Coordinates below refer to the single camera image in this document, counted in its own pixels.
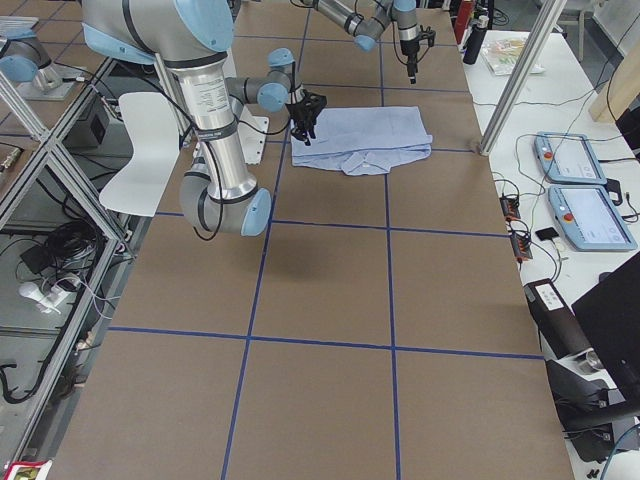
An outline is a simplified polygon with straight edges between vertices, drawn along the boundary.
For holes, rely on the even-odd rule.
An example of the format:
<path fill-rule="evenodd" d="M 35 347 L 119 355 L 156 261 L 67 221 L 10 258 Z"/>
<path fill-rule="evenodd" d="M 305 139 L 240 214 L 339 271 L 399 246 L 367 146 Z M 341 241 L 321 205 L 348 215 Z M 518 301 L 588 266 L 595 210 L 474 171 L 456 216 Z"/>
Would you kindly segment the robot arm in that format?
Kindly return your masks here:
<path fill-rule="evenodd" d="M 341 1 L 329 0 L 291 1 L 291 4 L 324 15 L 353 37 L 356 45 L 363 51 L 370 51 L 386 29 L 395 26 L 400 50 L 405 57 L 401 63 L 405 65 L 410 83 L 416 83 L 420 43 L 430 30 L 423 29 L 419 24 L 415 1 L 375 1 L 370 17 L 365 17 L 357 10 L 356 2 L 352 7 Z"/>
<path fill-rule="evenodd" d="M 247 169 L 238 132 L 244 106 L 286 109 L 292 135 L 308 144 L 327 104 L 303 87 L 292 53 L 273 51 L 264 77 L 228 78 L 223 66 L 234 20 L 225 1 L 84 1 L 81 9 L 84 39 L 92 50 L 136 64 L 159 60 L 179 83 L 181 112 L 201 155 L 181 186 L 184 216 L 212 234 L 260 235 L 272 200 Z"/>

